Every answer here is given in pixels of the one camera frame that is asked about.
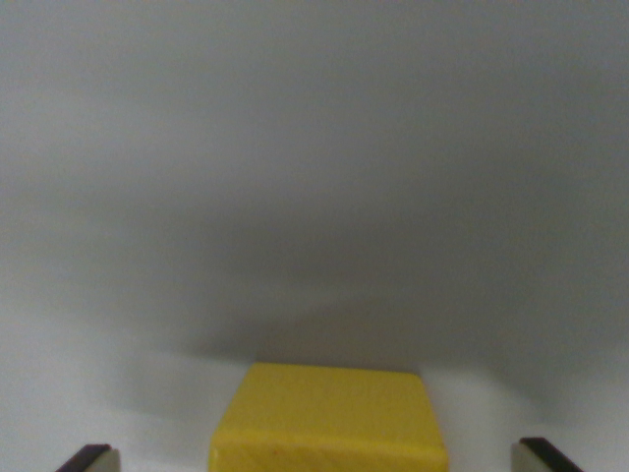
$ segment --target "yellow object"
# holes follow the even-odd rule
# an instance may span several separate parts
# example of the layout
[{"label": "yellow object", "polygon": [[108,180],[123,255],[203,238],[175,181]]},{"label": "yellow object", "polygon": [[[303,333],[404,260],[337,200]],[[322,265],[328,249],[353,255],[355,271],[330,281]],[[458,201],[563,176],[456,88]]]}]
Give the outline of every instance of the yellow object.
[{"label": "yellow object", "polygon": [[254,364],[214,433],[210,472],[445,472],[412,374]]}]

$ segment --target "yellow wooden block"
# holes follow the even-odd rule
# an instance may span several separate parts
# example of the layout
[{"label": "yellow wooden block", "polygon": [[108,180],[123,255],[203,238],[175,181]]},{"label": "yellow wooden block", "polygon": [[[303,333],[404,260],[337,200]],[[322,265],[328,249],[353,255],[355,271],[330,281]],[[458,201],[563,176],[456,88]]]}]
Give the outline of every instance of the yellow wooden block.
[{"label": "yellow wooden block", "polygon": [[254,364],[210,446],[210,472],[445,472],[412,374]]}]

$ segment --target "white wall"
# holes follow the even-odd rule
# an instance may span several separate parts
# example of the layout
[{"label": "white wall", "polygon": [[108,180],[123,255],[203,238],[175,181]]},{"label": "white wall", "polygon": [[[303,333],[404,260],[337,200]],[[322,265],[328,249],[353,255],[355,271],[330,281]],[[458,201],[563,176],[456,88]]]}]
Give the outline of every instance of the white wall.
[{"label": "white wall", "polygon": [[624,470],[626,6],[0,9],[2,470],[202,470],[255,357],[422,372],[453,470]]}]

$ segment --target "black edge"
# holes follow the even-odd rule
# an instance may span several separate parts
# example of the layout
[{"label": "black edge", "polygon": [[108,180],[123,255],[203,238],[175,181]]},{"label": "black edge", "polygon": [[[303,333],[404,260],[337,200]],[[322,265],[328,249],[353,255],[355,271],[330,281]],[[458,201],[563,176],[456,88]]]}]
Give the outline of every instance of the black edge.
[{"label": "black edge", "polygon": [[583,472],[577,464],[566,457],[546,438],[521,438],[520,443],[525,445],[553,472]]},{"label": "black edge", "polygon": [[87,444],[57,469],[57,472],[84,472],[102,454],[111,450],[109,444]]}]

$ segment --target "white surface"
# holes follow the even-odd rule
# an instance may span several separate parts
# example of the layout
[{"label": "white surface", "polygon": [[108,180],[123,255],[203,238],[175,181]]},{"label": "white surface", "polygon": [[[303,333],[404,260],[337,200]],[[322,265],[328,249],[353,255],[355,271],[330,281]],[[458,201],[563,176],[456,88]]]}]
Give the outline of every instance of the white surface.
[{"label": "white surface", "polygon": [[202,470],[257,354],[624,470],[624,4],[0,9],[2,470]]}]

